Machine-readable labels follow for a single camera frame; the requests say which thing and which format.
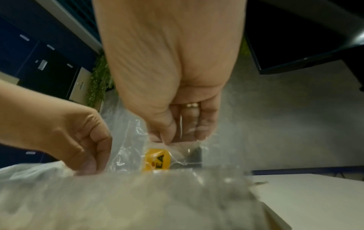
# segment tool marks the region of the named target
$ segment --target white table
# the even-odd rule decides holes
[[[293,230],[363,230],[364,182],[314,175],[254,176],[262,202]]]

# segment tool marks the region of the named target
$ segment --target yellow sticker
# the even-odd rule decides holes
[[[165,149],[149,149],[144,156],[143,171],[169,169],[171,156]]]

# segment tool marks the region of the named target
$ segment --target floor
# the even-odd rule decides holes
[[[201,143],[204,166],[248,170],[364,165],[364,93],[342,61],[259,75],[239,57],[223,91],[219,128]],[[135,170],[146,133],[114,91],[102,117],[113,137],[110,170]]]

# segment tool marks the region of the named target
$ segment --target blue wall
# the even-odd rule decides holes
[[[97,53],[34,0],[0,0],[0,17],[92,71]]]

